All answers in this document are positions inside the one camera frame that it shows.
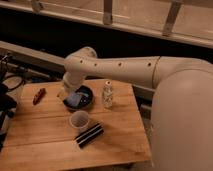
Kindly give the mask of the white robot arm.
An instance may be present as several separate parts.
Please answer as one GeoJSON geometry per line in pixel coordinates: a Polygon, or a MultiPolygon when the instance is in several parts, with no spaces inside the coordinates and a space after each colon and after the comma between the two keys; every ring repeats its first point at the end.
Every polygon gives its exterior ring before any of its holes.
{"type": "Polygon", "coordinates": [[[63,66],[68,93],[87,76],[154,91],[150,171],[213,171],[213,64],[168,56],[100,59],[84,47],[67,56],[63,66]]]}

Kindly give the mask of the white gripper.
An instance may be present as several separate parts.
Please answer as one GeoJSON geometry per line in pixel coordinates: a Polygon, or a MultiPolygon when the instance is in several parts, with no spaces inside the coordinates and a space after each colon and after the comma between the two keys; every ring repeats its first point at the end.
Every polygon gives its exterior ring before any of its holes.
{"type": "Polygon", "coordinates": [[[70,93],[75,92],[83,84],[85,78],[86,76],[83,74],[66,72],[57,97],[60,100],[66,99],[70,93]]]}

